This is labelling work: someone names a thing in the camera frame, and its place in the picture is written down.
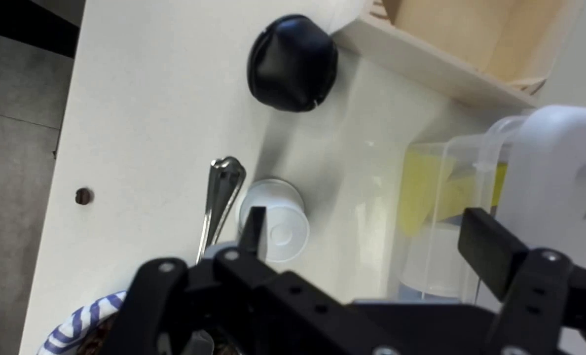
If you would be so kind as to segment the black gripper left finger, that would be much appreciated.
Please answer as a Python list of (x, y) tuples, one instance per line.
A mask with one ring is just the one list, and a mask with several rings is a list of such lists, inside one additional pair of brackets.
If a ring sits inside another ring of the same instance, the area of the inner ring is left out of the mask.
[(221, 250), (227, 250), (227, 248), (239, 248), (251, 256), (260, 256), (260, 238), (262, 238), (264, 226), (266, 226), (266, 208), (253, 206), (241, 228), (239, 238), (217, 242), (217, 222), (213, 220), (213, 214), (207, 212), (205, 224), (203, 224), (203, 258), (213, 260)]

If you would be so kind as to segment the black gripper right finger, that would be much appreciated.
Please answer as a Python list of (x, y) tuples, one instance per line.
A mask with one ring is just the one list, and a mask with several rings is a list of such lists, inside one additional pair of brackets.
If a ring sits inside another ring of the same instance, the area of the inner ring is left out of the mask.
[(529, 248), (487, 210), (479, 206), (464, 210), (458, 250), (501, 303), (523, 297), (517, 275)]

